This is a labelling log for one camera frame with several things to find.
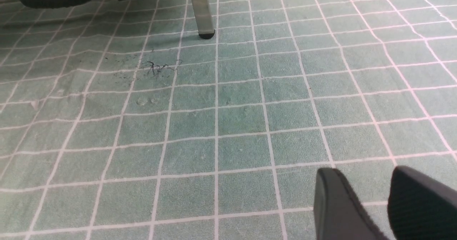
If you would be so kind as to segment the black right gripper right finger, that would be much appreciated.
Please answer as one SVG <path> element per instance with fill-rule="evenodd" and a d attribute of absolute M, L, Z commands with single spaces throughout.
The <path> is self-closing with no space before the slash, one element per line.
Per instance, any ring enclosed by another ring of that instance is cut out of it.
<path fill-rule="evenodd" d="M 457 193 L 420 171 L 397 166 L 387 216 L 397 240 L 455 240 Z"/>

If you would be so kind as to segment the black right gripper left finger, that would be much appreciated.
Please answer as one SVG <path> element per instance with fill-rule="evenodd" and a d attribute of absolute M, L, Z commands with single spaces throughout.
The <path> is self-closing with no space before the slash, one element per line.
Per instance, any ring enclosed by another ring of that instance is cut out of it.
<path fill-rule="evenodd" d="M 345 175 L 319 168 L 313 205 L 317 240 L 386 240 Z"/>

